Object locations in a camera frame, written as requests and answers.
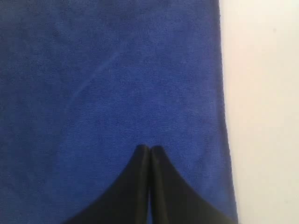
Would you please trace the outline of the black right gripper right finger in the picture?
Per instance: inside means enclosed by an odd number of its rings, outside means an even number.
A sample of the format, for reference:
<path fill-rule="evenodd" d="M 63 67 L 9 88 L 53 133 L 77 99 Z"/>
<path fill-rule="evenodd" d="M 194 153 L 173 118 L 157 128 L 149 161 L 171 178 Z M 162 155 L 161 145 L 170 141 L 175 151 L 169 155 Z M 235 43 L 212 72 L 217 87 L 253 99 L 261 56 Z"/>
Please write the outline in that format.
<path fill-rule="evenodd" d="M 150 205 L 154 224 L 234 224 L 181 177 L 161 146 L 151 148 Z"/>

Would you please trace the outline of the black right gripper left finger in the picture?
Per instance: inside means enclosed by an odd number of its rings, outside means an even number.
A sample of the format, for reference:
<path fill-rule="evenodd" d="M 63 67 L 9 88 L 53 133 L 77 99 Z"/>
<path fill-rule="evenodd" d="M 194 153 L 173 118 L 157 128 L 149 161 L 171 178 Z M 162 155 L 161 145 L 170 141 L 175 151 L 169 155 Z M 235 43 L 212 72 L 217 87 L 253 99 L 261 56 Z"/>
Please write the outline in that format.
<path fill-rule="evenodd" d="M 145 224 L 149 200 L 150 149 L 138 145 L 122 173 L 66 224 Z"/>

